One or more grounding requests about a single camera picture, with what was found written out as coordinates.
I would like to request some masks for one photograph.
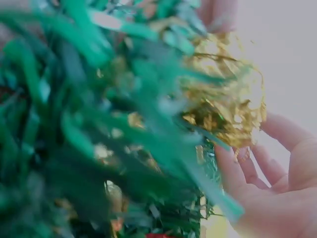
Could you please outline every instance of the christmas tree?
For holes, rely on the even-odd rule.
[[[215,204],[238,219],[213,146],[245,140],[230,143],[230,119],[206,102],[239,81],[193,65],[210,38],[199,1],[31,6],[0,11],[19,35],[0,65],[0,236],[198,238]]]

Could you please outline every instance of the finger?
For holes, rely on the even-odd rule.
[[[256,167],[250,158],[250,152],[248,148],[240,149],[238,161],[247,183],[254,184],[259,189],[268,189],[268,186],[258,176]]]
[[[272,186],[287,175],[282,166],[276,160],[271,159],[263,146],[255,145],[251,147],[251,150],[264,176]]]
[[[246,180],[239,163],[235,162],[235,156],[230,149],[226,151],[220,146],[215,146],[215,153],[220,168],[223,187],[229,194],[233,195],[243,185],[246,185]]]
[[[267,114],[267,120],[261,125],[261,129],[290,152],[302,141],[314,138],[314,135],[292,121],[272,113]]]
[[[214,25],[215,32],[230,32],[235,28],[238,0],[202,0],[198,14],[209,28]]]

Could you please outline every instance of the gold foil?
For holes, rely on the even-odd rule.
[[[234,33],[209,34],[196,39],[194,45],[195,53],[185,59],[186,65],[228,79],[221,86],[182,84],[184,95],[194,105],[183,118],[232,147],[254,144],[266,119],[261,73],[245,60],[242,44]]]

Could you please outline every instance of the palm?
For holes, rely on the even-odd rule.
[[[237,229],[263,234],[263,237],[300,236],[316,213],[317,139],[290,121],[269,114],[263,130],[291,152],[289,171],[284,169],[260,145],[252,153],[270,187],[259,179],[251,159],[234,162],[233,152],[216,148],[225,190],[246,210]]]

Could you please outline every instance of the skin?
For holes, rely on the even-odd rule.
[[[215,32],[235,29],[238,0],[203,0],[198,14],[209,26],[224,12],[231,18]],[[251,159],[238,163],[234,152],[216,147],[218,165],[224,189],[245,208],[245,214],[233,227],[243,237],[315,238],[317,237],[317,138],[289,119],[269,113],[262,130],[290,151],[289,170],[281,165],[261,145],[252,153],[270,183],[259,179]]]

